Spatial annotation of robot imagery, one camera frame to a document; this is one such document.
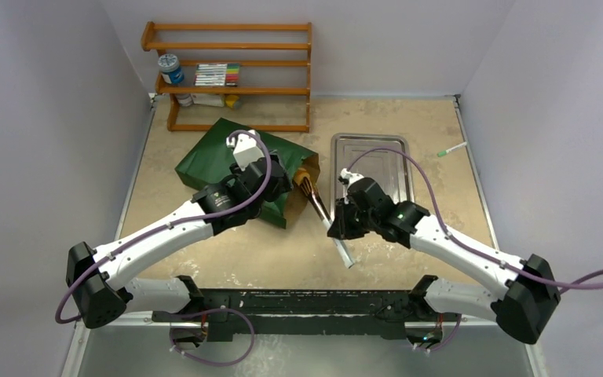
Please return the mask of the green brown paper bag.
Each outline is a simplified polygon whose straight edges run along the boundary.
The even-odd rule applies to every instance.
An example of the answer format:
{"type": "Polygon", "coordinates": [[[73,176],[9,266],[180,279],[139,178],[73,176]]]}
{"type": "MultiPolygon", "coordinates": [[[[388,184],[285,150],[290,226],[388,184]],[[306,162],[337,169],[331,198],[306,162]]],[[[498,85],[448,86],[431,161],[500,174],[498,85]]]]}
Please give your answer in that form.
{"type": "MultiPolygon", "coordinates": [[[[229,166],[235,162],[232,151],[226,145],[226,138],[235,130],[249,130],[244,126],[220,118],[195,146],[181,159],[174,170],[181,182],[189,188],[200,190],[228,175],[229,166]]],[[[276,152],[280,164],[293,177],[300,169],[305,169],[312,183],[317,183],[320,175],[320,161],[317,152],[298,145],[286,138],[260,131],[259,136],[269,151],[276,152]]],[[[308,200],[294,187],[293,190],[272,203],[264,203],[261,217],[275,227],[285,229],[293,225],[308,200]]]]}

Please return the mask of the silver metal tongs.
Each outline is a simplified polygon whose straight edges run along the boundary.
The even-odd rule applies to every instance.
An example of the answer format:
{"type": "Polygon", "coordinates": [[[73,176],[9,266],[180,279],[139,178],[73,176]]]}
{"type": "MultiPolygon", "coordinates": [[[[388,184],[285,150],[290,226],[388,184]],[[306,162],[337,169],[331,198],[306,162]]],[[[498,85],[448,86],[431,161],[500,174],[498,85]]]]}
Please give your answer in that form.
{"type": "MultiPolygon", "coordinates": [[[[329,228],[331,227],[331,218],[327,211],[327,208],[323,204],[323,201],[320,197],[319,190],[313,183],[312,183],[312,194],[309,197],[307,197],[307,199],[310,202],[310,204],[312,205],[312,207],[314,208],[317,215],[319,216],[321,222],[323,223],[324,228],[328,231],[329,228]]],[[[355,261],[353,260],[351,254],[349,253],[348,247],[342,240],[339,240],[336,238],[331,238],[331,240],[334,243],[335,247],[337,248],[337,251],[344,263],[344,266],[347,269],[350,269],[354,265],[355,261]]]]}

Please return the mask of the orange fake bread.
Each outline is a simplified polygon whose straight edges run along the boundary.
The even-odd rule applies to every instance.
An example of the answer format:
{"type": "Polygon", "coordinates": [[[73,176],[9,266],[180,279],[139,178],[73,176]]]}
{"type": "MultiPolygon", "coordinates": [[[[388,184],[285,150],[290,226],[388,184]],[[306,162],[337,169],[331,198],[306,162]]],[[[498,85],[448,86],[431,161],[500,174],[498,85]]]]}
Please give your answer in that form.
{"type": "Polygon", "coordinates": [[[300,167],[294,175],[294,183],[299,187],[302,193],[309,197],[312,194],[312,182],[310,181],[309,172],[300,167]]]}

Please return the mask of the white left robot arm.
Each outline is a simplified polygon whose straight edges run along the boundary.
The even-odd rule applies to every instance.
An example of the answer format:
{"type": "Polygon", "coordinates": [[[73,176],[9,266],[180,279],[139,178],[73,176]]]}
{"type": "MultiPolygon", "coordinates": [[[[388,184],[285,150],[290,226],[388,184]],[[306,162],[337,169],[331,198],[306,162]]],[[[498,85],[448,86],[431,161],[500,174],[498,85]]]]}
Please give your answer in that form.
{"type": "Polygon", "coordinates": [[[78,308],[74,320],[101,328],[125,313],[161,310],[184,321],[200,316],[203,300],[191,293],[188,277],[148,280],[139,274],[180,249],[240,227],[261,215],[292,189],[291,179],[275,152],[247,163],[235,162],[223,180],[209,184],[166,217],[110,243],[91,247],[80,242],[68,251],[68,286],[55,320],[68,300],[78,308]]]}

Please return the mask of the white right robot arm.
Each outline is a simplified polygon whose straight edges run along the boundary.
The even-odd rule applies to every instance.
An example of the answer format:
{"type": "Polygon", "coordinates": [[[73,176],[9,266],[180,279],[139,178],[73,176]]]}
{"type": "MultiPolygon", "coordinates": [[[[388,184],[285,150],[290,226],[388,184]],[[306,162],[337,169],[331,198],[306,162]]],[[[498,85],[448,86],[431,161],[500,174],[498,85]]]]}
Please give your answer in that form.
{"type": "Polygon", "coordinates": [[[420,251],[460,270],[477,285],[424,276],[409,299],[411,313],[427,320],[457,313],[495,323],[510,337],[535,344],[561,300],[550,263],[536,254],[523,259],[472,239],[448,226],[425,207],[396,203],[372,178],[341,172],[344,196],[335,202],[327,234],[339,240],[370,232],[385,241],[420,251]]]}

